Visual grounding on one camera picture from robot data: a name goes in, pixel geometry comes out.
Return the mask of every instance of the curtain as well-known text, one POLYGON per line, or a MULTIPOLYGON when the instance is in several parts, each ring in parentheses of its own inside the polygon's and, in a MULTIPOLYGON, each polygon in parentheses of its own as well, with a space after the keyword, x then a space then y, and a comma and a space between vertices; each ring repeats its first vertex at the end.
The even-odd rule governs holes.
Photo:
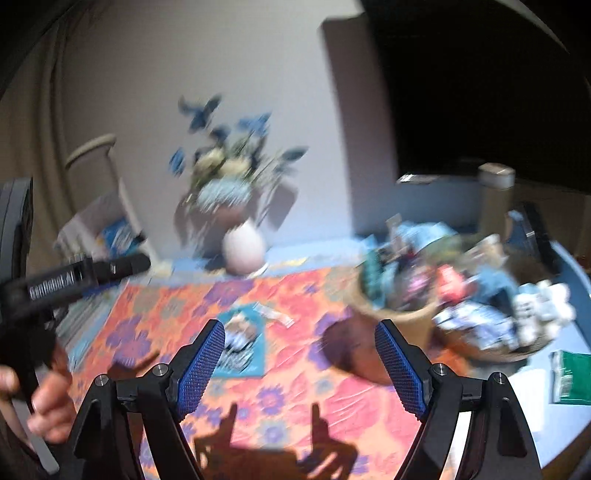
POLYGON ((28 273, 60 262, 53 249, 60 228, 74 215, 64 161, 61 60, 66 20, 31 50, 0 99, 0 181, 33 177, 34 223, 28 273))

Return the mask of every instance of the wicker basket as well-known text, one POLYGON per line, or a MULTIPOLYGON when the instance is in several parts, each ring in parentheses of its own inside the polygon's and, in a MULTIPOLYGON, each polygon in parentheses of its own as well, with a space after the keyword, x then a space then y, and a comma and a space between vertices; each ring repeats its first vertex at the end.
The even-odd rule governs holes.
POLYGON ((361 319, 377 325, 382 320, 390 319, 411 345, 417 345, 426 351, 433 331, 433 317, 439 312, 435 288, 431 291, 429 302, 422 309, 414 312, 396 312, 390 309, 375 310, 361 290, 359 276, 355 276, 345 291, 345 302, 361 319))

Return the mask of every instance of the metal screw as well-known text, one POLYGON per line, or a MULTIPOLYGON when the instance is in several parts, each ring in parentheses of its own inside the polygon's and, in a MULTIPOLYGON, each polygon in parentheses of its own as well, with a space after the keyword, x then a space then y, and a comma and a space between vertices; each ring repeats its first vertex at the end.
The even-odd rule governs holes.
POLYGON ((492 374, 492 378, 497 382, 499 385, 506 383, 505 376, 501 372, 495 372, 492 374))
POLYGON ((166 375, 168 372, 168 365, 167 364, 158 364, 152 369, 152 373, 156 375, 156 377, 162 377, 166 375))
POLYGON ((105 374, 99 375, 98 377, 95 378, 95 385, 97 387, 103 387, 104 385, 106 385, 109 381, 109 377, 105 374))
POLYGON ((441 375, 442 377, 445 377, 445 375, 447 375, 447 366, 443 365, 443 364, 435 364, 435 365, 433 365, 433 371, 437 375, 441 375))

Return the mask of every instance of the finger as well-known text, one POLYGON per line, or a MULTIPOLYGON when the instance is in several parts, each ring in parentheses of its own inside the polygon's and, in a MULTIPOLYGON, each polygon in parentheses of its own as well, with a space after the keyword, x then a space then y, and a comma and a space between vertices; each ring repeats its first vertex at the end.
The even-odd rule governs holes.
POLYGON ((0 365, 0 393, 11 394, 17 391, 17 374, 12 368, 0 365))
POLYGON ((68 362, 68 354, 59 343, 56 343, 56 347, 53 350, 51 368, 57 372, 69 375, 68 362))
POLYGON ((69 424, 74 422, 76 417, 76 409, 74 402, 66 398, 64 403, 54 410, 51 410, 46 415, 34 413, 27 421, 29 430, 35 435, 44 436, 50 430, 59 427, 62 424, 69 424))
POLYGON ((64 443, 70 436, 71 431, 72 424, 61 425, 50 430, 44 438, 49 443, 64 443))
POLYGON ((64 397, 68 397, 68 389, 71 384, 71 377, 66 378, 60 373, 50 370, 33 394, 32 401, 35 412, 45 415, 58 407, 64 397))

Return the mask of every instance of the clutter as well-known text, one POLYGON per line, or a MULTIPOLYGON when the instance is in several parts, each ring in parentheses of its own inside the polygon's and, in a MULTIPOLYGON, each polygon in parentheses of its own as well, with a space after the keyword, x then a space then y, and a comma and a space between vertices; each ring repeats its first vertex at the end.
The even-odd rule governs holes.
POLYGON ((399 213, 386 220, 388 236, 390 239, 390 252, 393 258, 398 258, 408 251, 408 243, 402 237, 400 232, 401 223, 402 216, 399 213))
POLYGON ((466 300, 445 308, 433 320, 442 330, 466 331, 466 340, 480 350, 501 345, 511 350, 519 347, 513 319, 490 305, 466 300))
POLYGON ((466 298, 468 287, 461 273, 451 265, 437 269, 437 295, 443 303, 457 304, 466 298))
POLYGON ((377 300, 382 294, 380 286, 382 272, 383 267, 378 252, 369 250, 361 266, 361 286, 370 300, 377 300))
POLYGON ((403 255, 398 260, 393 289, 387 293, 388 307, 401 312, 422 309, 427 304, 433 277, 434 268, 421 255, 403 255))
POLYGON ((503 267, 506 260, 507 257, 503 252, 501 237, 495 233, 480 240, 462 258, 462 262, 474 274, 478 266, 482 265, 488 265, 498 270, 503 267))
POLYGON ((473 278, 476 292, 472 300, 489 304, 491 299, 505 291, 510 299, 518 293, 517 282, 504 270, 498 270, 488 264, 479 265, 473 278))
POLYGON ((414 252, 420 252, 427 245, 446 236, 457 235, 445 223, 402 222, 397 229, 401 239, 411 246, 414 252))
POLYGON ((553 403, 591 405, 591 355, 558 350, 552 355, 553 403))
POLYGON ((523 285, 519 291, 514 298, 515 318, 518 329, 524 330, 520 335, 526 345, 532 335, 554 340, 560 329, 576 317, 569 303, 570 290, 563 283, 552 285, 544 280, 537 285, 523 285))
POLYGON ((262 377, 265 374, 265 320, 255 304, 220 313, 226 341, 213 377, 262 377))

